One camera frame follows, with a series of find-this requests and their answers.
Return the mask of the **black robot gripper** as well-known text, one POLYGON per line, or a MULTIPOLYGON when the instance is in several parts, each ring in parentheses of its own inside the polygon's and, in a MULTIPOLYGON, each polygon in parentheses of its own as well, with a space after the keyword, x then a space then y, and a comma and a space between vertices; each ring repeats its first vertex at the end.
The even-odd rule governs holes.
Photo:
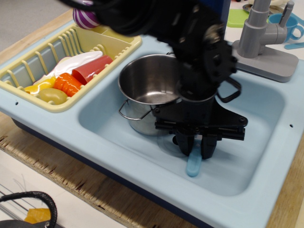
POLYGON ((180 151, 189 156, 195 135, 203 135, 201 155, 203 160, 213 156, 217 138, 244 140, 247 118, 225 109, 215 99, 198 103, 181 101, 156 107, 155 127, 175 134, 180 151))

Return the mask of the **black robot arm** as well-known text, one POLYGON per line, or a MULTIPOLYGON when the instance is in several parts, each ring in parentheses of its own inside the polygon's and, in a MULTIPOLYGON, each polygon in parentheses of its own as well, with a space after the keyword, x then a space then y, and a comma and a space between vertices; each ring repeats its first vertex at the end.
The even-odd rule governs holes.
POLYGON ((221 107, 241 93, 237 59, 224 39, 218 13, 200 0, 94 0, 65 4, 95 13, 100 24, 125 36, 149 35, 168 44, 173 56, 148 55, 124 67, 119 87, 128 101, 147 104, 137 120, 151 114, 154 127, 174 135, 181 152, 190 155, 195 137, 199 152, 212 157, 223 138, 243 140, 247 119, 221 107))

